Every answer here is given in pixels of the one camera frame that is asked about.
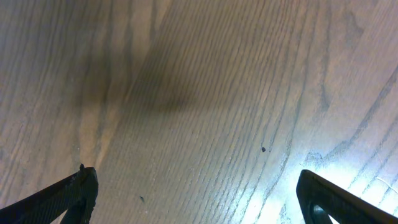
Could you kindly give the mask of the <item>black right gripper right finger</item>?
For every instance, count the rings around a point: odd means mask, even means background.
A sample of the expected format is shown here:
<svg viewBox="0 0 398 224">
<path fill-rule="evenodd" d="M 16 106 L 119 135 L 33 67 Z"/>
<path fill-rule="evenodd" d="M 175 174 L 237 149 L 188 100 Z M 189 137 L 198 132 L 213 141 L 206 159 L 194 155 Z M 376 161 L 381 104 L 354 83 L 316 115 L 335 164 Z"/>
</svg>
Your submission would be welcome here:
<svg viewBox="0 0 398 224">
<path fill-rule="evenodd" d="M 331 183 L 310 170 L 302 170 L 296 194 L 306 224 L 397 223 L 394 217 Z"/>
</svg>

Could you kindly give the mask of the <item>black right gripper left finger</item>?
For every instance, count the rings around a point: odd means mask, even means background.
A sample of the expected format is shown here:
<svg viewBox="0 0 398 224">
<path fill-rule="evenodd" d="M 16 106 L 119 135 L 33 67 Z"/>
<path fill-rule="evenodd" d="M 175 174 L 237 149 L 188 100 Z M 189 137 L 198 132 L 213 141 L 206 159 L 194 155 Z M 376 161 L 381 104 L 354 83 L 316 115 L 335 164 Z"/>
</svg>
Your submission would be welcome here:
<svg viewBox="0 0 398 224">
<path fill-rule="evenodd" d="M 98 196 L 94 167 L 80 165 L 78 172 L 33 195 L 1 209 L 1 223 L 89 224 Z"/>
</svg>

